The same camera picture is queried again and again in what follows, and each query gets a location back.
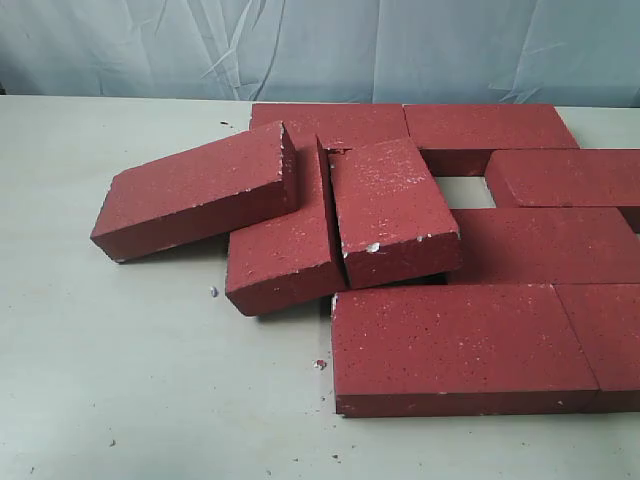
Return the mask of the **chipped red brick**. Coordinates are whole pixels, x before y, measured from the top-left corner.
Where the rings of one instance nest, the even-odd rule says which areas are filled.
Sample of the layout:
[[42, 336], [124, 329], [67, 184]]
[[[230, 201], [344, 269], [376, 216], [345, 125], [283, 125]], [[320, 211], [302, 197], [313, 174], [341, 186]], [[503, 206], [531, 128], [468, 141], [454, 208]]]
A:
[[461, 267], [459, 226], [410, 139], [331, 154], [329, 164], [351, 288]]

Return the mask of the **right third-row red brick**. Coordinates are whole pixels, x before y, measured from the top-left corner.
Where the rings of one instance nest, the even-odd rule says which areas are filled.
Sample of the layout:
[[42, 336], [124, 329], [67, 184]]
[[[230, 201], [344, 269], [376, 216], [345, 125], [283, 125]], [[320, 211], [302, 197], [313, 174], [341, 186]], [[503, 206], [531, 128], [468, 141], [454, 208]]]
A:
[[463, 265], [456, 284], [637, 284], [639, 239], [615, 208], [453, 212]]

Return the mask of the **front large red brick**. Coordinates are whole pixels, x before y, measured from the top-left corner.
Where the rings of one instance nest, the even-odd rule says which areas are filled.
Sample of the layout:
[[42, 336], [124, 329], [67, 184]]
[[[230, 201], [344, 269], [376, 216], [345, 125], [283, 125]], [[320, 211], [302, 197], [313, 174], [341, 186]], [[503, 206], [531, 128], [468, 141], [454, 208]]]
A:
[[339, 293], [331, 342], [345, 417], [577, 413], [599, 390], [548, 284]]

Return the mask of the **right second-row red brick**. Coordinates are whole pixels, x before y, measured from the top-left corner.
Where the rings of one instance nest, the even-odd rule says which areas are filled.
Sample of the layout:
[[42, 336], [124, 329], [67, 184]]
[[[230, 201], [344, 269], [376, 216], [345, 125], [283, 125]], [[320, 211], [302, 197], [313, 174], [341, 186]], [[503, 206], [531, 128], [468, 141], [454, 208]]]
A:
[[639, 206], [637, 149], [500, 150], [485, 180], [498, 207]]

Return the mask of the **white backdrop cloth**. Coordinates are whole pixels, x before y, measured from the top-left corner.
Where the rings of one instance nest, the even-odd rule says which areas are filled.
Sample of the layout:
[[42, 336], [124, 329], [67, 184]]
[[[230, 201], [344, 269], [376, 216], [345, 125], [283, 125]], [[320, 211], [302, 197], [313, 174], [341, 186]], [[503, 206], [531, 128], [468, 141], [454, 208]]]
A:
[[635, 1], [5, 1], [11, 94], [639, 103]]

